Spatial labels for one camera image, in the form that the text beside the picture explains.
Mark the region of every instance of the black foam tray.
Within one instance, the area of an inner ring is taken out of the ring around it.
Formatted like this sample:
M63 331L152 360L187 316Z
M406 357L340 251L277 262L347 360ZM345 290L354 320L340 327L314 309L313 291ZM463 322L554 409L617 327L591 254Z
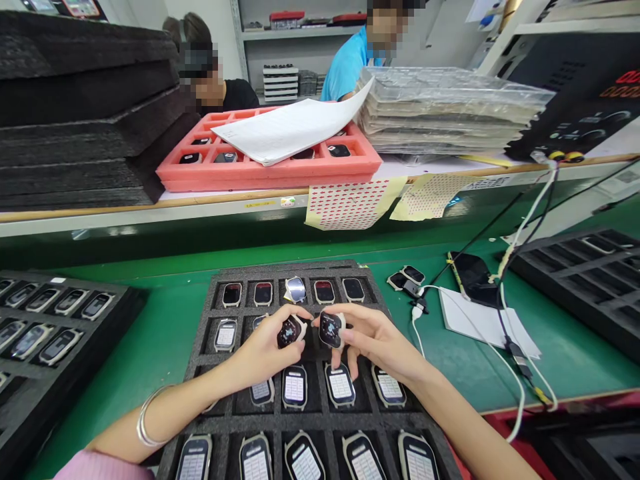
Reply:
M0 371L10 374L8 382L0 387L0 479L14 479L19 478L19 473L29 466L49 432L128 330L143 300L136 290L122 285L15 271L0 271L0 278L20 280L0 297L0 305L4 305L7 296L27 282L41 284L30 299L49 287L62 287L62 295L76 288L91 291L68 317L47 314L53 311L50 309L44 313L27 312L24 305L29 300L18 309L0 307L0 328L14 319L27 322L23 332L39 323L55 326L42 347L24 361L11 360L7 354L19 339L0 351ZM98 292L112 293L115 298L96 320L79 318L81 309ZM40 351L60 330L67 328L84 332L80 342L55 367L39 364L37 357Z
M185 380L194 378L229 358L229 353L214 353L213 342L216 327L222 318L234 318L238 322L234 351L251 334L251 322L265 312L274 313L287 303L283 298L285 280L297 275L305 282L307 292L313 292L313 282L332 282L336 302L346 302L342 279L358 278L365 292L364 305L378 309L389 316L382 294L368 268L360 268L354 261L329 261L284 265L266 265L242 269L222 270L211 279L200 325L196 334ZM253 289L262 281L273 284L273 303L270 307L255 307ZM227 283L242 283L242 298L238 308L223 308L221 294ZM323 306L313 294L300 304L317 315ZM417 399L407 390L409 401L403 410L384 408L377 397L371 377L371 364L360 358L360 376L354 382L355 405L346 410L336 410L329 401L323 366L330 361L331 350L318 338L316 328L308 326L306 348L301 363L309 378L309 400L304 412L286 411L281 400L281 374L274 376L275 402L262 407L251 403L249 391L244 390L218 402L211 412L200 415L164 449L159 466L158 480L173 480L177 473L179 456L190 434L210 434L213 453L208 480L239 478L239 448L243 437L263 431L269 439L273 460L273 478L289 478L283 464L284 444L298 431L311 436L322 458L327 478L349 478L342 452L342 437L362 430L370 438L388 480L401 478L397 440L401 429L423 435L432 446L440 478L461 479L455 458L438 425L424 411Z
M178 59L165 31L0 11L0 80Z
M132 187L145 187L154 203L164 191L156 168L199 120L196 113L183 114L137 157L0 167L0 207L60 207L54 204L56 199L66 201L66 205L91 202L97 199L90 191Z
M556 235L524 246L511 268L640 363L640 241L608 229Z
M160 60L112 69L5 80L0 127L103 119L178 83L173 62Z
M135 157L187 111L185 100L175 87L107 119L0 128L0 165Z

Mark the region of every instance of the red foam tray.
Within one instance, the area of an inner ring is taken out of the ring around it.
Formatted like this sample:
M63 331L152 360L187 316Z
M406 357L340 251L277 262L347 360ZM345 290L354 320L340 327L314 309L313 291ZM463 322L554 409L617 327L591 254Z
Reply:
M156 173L170 192L250 190L265 188L308 187L335 182L367 182L382 164L380 155L373 149L354 122L343 129L346 135L332 137L313 147L315 158L286 159L264 167L218 138L211 129L260 115L280 107L210 113L176 145L160 164ZM192 145L196 139L210 138L208 145ZM332 157L330 145L346 145L350 157ZM238 161L214 163L220 153L234 152ZM202 163L181 165L180 158L190 153L202 154Z

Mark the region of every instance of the sticker sheet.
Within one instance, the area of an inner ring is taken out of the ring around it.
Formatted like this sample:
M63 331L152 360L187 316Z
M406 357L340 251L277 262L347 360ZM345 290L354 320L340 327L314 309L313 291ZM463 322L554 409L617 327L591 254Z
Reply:
M441 218L446 206L460 190L483 179L484 177L432 173L422 175L404 192L391 214L391 220Z
M305 223L320 230L366 230L398 198L407 177L309 188Z

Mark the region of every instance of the green workbench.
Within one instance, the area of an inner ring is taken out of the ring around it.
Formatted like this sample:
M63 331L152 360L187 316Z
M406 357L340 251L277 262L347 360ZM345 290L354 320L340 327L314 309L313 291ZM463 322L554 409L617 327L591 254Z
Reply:
M419 246L411 232L350 243L298 243L216 251L56 269L64 275L124 283L149 290L146 307L84 394L62 421L27 478L52 478L78 450L162 384L183 379L200 320L209 280L218 269L260 263L354 259L368 265L384 293L400 330L417 345L411 330L408 298L385 284L386 278L411 264L432 278L448 250L463 244ZM500 241L478 242L471 252L495 271L492 254ZM447 272L439 284L454 289ZM640 387L640 367L526 284L515 274L507 281L507 299L540 350L540 370L558 398L602 395ZM431 314L418 324L425 353L480 412L514 408L518 389L504 364L488 346L443 326L436 291L428 296ZM532 397L529 403L535 404Z

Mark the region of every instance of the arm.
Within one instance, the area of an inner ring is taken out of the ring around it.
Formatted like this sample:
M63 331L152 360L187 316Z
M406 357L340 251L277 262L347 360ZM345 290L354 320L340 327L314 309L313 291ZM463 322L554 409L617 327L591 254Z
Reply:
M290 314L312 316L301 307L285 305L266 318L231 358L213 370L176 385L156 397L145 416L145 428L154 441L168 441L214 401L260 383L300 360L305 342L279 350L277 334ZM129 463L140 463L158 448L144 446L136 425L140 407L129 412L98 435L87 450L103 453Z
M427 362L380 311L353 303L330 305L328 313L344 313L350 330L340 336L349 345L347 360L353 379L358 376L357 358L364 355L420 400L453 444L456 452L480 480L538 479L529 464L473 409L442 373ZM341 352L334 350L337 368Z

